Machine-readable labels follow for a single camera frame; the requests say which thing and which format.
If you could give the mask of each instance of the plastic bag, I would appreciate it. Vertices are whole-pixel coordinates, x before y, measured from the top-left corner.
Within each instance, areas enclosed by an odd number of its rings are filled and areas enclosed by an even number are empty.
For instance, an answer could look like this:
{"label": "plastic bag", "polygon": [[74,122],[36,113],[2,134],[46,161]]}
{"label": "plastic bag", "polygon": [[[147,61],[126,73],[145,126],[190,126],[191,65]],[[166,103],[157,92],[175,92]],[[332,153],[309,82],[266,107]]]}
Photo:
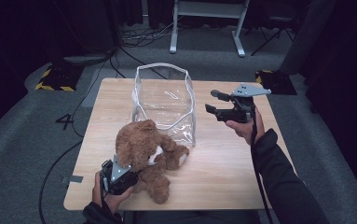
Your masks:
{"label": "plastic bag", "polygon": [[[166,79],[155,82],[155,79]],[[195,93],[185,69],[169,63],[137,67],[132,121],[152,119],[177,144],[196,144]]]}

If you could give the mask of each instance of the sleeve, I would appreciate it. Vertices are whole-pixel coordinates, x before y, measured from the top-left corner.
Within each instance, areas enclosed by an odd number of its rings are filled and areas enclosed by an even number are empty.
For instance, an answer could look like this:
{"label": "sleeve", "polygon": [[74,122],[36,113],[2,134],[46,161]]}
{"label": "sleeve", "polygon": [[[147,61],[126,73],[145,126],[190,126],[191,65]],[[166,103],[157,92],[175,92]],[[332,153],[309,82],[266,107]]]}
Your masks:
{"label": "sleeve", "polygon": [[85,224],[122,224],[120,214],[108,216],[97,203],[89,203],[82,212]]}
{"label": "sleeve", "polygon": [[329,223],[309,189],[277,145],[277,134],[268,130],[255,145],[255,164],[263,178],[268,200],[280,223]]}

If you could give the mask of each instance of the teddy bear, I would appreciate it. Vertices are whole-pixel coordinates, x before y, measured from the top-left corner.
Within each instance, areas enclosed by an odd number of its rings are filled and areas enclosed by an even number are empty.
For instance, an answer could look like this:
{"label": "teddy bear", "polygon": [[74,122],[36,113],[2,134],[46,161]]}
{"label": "teddy bear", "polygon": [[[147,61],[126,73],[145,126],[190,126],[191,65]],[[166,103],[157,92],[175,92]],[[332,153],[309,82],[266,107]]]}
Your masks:
{"label": "teddy bear", "polygon": [[151,120],[131,122],[120,129],[116,140],[117,163],[138,172],[133,192],[146,190],[155,203],[165,203],[170,196],[170,180],[163,173],[177,170],[189,155],[167,134],[160,133]]}

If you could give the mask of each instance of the person's hand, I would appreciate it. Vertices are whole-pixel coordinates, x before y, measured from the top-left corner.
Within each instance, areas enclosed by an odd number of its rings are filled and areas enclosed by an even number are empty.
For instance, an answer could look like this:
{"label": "person's hand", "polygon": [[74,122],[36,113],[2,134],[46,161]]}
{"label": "person's hand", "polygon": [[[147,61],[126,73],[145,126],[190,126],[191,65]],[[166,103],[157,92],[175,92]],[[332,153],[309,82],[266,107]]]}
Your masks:
{"label": "person's hand", "polygon": [[[108,194],[105,196],[105,202],[108,204],[108,207],[111,210],[112,214],[114,214],[117,211],[121,202],[125,201],[126,199],[128,199],[130,197],[132,190],[133,190],[133,187],[129,187],[121,195]],[[100,193],[100,171],[96,173],[96,176],[94,178],[94,188],[93,188],[91,198],[94,203],[97,203],[100,207],[103,207],[102,197],[101,197],[101,193]]]}
{"label": "person's hand", "polygon": [[[233,120],[228,120],[226,122],[226,126],[236,131],[236,134],[239,137],[243,137],[248,145],[251,145],[251,136],[253,130],[254,120],[247,123],[238,123]],[[257,135],[255,138],[255,142],[265,134],[265,126],[263,125],[262,116],[256,108],[256,127],[257,127]]]}

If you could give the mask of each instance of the teddy bear ear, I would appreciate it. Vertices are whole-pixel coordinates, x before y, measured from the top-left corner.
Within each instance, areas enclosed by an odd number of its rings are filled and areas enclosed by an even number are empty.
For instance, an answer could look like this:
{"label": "teddy bear ear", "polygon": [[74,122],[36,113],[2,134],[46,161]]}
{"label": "teddy bear ear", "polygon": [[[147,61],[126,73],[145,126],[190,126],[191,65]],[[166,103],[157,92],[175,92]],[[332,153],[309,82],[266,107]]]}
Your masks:
{"label": "teddy bear ear", "polygon": [[117,163],[123,168],[131,165],[131,147],[129,143],[123,143],[117,147]]}
{"label": "teddy bear ear", "polygon": [[140,127],[141,131],[153,131],[155,129],[156,129],[156,124],[151,119],[144,120]]}

